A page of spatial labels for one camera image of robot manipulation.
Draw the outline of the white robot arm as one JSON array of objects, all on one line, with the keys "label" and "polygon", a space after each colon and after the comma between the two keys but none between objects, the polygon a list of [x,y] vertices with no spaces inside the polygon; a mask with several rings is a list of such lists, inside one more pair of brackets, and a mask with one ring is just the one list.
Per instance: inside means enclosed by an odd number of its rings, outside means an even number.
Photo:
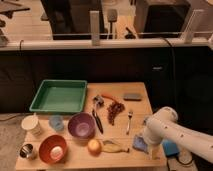
[{"label": "white robot arm", "polygon": [[177,112],[168,106],[147,117],[142,131],[145,143],[158,146],[168,139],[213,164],[213,136],[180,126],[177,120]]}]

